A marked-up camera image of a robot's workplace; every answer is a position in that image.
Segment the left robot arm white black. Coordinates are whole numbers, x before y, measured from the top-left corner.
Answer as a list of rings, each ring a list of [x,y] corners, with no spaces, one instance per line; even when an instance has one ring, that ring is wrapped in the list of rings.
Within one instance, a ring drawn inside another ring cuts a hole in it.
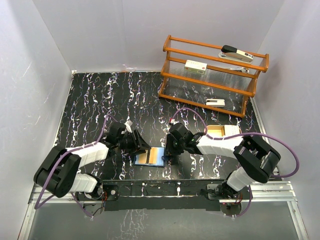
[[[97,200],[103,195],[104,188],[97,177],[78,173],[81,167],[106,160],[117,150],[134,156],[150,148],[138,130],[132,130],[129,123],[113,122],[108,131],[92,143],[70,148],[54,146],[36,171],[33,181],[57,198],[82,192]]]

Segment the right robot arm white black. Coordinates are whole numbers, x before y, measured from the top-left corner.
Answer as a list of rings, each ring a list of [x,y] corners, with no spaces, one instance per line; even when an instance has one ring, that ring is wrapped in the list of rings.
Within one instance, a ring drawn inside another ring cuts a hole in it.
[[[225,156],[240,163],[240,167],[232,171],[221,184],[201,191],[206,197],[222,199],[237,197],[243,188],[253,182],[267,183],[281,159],[281,155],[259,135],[219,138],[205,132],[192,133],[177,122],[166,135],[164,154],[178,156],[184,152]]]

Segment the blue card holder wallet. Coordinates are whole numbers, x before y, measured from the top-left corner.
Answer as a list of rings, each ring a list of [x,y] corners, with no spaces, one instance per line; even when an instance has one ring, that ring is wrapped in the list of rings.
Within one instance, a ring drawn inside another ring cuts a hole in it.
[[[164,147],[151,147],[145,153],[141,153],[135,156],[134,165],[147,166],[147,167],[164,167],[165,161],[163,156],[165,155]]]

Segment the orange credit card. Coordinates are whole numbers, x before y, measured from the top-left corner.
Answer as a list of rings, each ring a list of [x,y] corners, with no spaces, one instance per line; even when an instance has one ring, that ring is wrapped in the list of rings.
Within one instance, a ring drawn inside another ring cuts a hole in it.
[[[162,160],[162,156],[164,154],[163,147],[152,147],[149,151],[149,163],[152,165],[156,165],[160,160]]]

